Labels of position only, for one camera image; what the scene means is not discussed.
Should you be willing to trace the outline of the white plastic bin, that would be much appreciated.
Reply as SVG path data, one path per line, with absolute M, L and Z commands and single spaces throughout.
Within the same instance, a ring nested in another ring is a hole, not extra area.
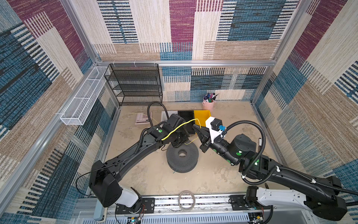
M 178 111 L 168 111 L 168 116 L 170 117 L 172 114 L 177 114 Z M 165 111 L 161 112 L 161 121 L 168 120 L 167 114 Z

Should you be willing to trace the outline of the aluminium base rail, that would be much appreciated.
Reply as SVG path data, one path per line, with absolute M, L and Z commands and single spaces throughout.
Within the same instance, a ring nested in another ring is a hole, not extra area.
M 71 224 L 312 224 L 312 215 L 300 208 L 249 208 L 244 193 L 174 194 L 143 196 L 137 213 L 123 205 L 103 208 L 94 199 L 80 199 Z

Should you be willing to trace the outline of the yellow plastic bin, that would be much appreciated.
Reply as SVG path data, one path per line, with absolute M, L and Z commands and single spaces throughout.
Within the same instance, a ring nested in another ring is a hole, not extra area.
M 209 110 L 194 110 L 194 117 L 196 119 L 203 119 L 206 121 L 209 117 L 211 117 L 211 112 Z

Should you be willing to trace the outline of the black plastic bin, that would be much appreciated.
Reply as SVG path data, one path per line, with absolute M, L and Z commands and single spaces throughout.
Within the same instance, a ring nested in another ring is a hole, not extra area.
M 178 111 L 178 115 L 181 116 L 185 120 L 185 122 L 194 119 L 194 111 Z M 193 129 L 194 124 L 195 121 L 191 121 L 190 123 L 186 124 L 186 130 L 190 135 L 195 134 L 195 131 Z

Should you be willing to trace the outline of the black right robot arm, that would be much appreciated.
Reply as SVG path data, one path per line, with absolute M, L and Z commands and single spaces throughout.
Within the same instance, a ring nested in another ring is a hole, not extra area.
M 240 120 L 228 127 L 222 121 L 210 117 L 208 127 L 194 125 L 201 146 L 206 152 L 212 149 L 232 166 L 239 166 L 242 180 L 249 185 L 245 196 L 249 207 L 288 205 L 313 212 L 314 215 L 331 221 L 339 221 L 348 212 L 348 207 L 357 201 L 346 202 L 339 193 L 357 195 L 354 190 L 342 188 L 335 176 L 319 178 L 286 167 L 264 156 L 266 135 L 264 129 L 250 120 Z M 231 143 L 224 137 L 235 126 L 248 124 L 261 133 L 258 143 L 244 134 L 237 135 Z

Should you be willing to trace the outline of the pink metal pen bucket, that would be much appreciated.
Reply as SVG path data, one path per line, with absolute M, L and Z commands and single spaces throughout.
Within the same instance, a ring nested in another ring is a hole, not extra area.
M 211 100 L 211 101 L 206 101 L 204 100 L 202 102 L 202 108 L 203 110 L 209 110 L 212 111 L 214 109 L 215 106 L 215 100 Z

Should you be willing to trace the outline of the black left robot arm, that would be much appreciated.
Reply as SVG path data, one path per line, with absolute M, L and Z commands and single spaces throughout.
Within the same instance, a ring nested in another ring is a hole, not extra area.
M 166 144 L 182 146 L 189 138 L 184 118 L 178 114 L 169 114 L 167 119 L 154 125 L 147 108 L 150 126 L 142 130 L 139 141 L 118 156 L 106 162 L 96 161 L 88 172 L 89 188 L 104 208 L 113 204 L 124 205 L 137 210 L 141 207 L 141 196 L 133 188 L 125 188 L 119 182 L 128 171 L 149 154 Z

